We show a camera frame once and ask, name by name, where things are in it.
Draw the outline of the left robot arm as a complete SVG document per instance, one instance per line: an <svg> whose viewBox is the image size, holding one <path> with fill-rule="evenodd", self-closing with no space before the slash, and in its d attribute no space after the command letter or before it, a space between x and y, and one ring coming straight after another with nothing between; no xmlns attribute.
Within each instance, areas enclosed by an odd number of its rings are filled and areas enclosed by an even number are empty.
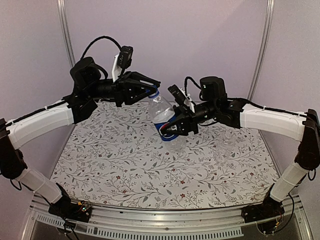
<svg viewBox="0 0 320 240"><path fill-rule="evenodd" d="M20 148L53 130L87 120L99 100L117 107L133 105L154 94L160 82L136 71L122 73L131 61L114 61L112 78L92 57L81 58L70 70L74 82L70 95L52 105L10 121L0 120L0 173L43 196L63 216L74 213L74 205L58 184L29 168Z"/></svg>

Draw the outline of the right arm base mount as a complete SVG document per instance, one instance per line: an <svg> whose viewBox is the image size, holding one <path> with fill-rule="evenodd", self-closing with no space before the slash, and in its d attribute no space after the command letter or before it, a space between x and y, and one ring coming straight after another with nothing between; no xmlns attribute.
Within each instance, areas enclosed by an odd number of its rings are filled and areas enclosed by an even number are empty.
<svg viewBox="0 0 320 240"><path fill-rule="evenodd" d="M285 213L282 202L267 197L259 204L249 204L241 209L245 223L258 222L258 230L265 235L274 234Z"/></svg>

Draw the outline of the Pepsi label plastic bottle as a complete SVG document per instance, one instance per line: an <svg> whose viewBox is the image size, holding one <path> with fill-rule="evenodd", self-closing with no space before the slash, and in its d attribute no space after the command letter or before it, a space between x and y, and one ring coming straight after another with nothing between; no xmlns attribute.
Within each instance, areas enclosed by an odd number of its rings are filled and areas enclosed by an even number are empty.
<svg viewBox="0 0 320 240"><path fill-rule="evenodd" d="M148 115L167 150L176 154L182 153L186 139L176 134L162 133L162 128L175 120L176 115L172 104L158 90L148 97Z"/></svg>

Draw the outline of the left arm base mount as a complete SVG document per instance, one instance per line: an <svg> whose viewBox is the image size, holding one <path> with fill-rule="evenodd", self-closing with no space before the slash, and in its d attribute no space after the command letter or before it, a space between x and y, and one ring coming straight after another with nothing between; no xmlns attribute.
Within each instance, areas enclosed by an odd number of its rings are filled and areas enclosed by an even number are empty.
<svg viewBox="0 0 320 240"><path fill-rule="evenodd" d="M84 200L72 202L68 198L61 198L56 203L50 204L48 212L62 219L88 223L92 214L92 205Z"/></svg>

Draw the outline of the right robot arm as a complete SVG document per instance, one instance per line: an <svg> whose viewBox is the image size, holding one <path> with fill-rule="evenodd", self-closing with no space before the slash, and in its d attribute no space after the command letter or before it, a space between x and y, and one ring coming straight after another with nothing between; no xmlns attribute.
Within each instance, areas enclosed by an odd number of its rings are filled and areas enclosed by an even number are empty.
<svg viewBox="0 0 320 240"><path fill-rule="evenodd" d="M278 210L278 203L310 172L320 165L320 124L317 112L292 112L257 105L245 98L229 98L222 78L208 76L200 79L202 103L187 105L187 93L176 85L168 88L178 106L175 118L162 126L163 135L187 136L197 134L198 125L213 119L228 127L256 129L280 134L299 142L297 155L270 188L269 198L259 206L262 218L269 218Z"/></svg>

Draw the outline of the blue bottle cap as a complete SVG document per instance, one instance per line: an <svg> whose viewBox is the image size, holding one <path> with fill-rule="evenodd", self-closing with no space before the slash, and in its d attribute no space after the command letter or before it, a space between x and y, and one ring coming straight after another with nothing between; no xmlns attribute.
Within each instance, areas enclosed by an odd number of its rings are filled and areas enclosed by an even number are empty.
<svg viewBox="0 0 320 240"><path fill-rule="evenodd" d="M156 95L156 94L159 93L158 87L155 86L155 85L152 85L151 87L149 87L149 88L146 89L146 93L147 93L148 95L152 95L152 96L153 96L153 95Z"/></svg>

